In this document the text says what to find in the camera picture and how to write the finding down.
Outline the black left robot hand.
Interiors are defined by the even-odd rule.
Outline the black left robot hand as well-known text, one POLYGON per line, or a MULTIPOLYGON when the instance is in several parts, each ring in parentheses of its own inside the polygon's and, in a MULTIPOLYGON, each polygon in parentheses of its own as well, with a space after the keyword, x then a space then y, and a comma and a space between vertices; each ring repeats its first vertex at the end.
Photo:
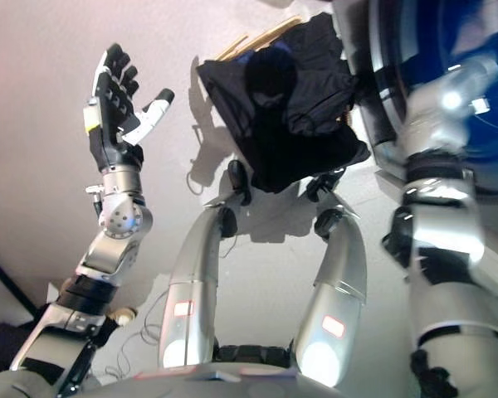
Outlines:
POLYGON ((118 167, 139 172, 144 164, 140 142, 151 133, 173 103, 175 93, 164 88, 143 108, 134 107, 138 69, 120 44, 102 54, 83 109, 90 153, 101 173, 118 167))

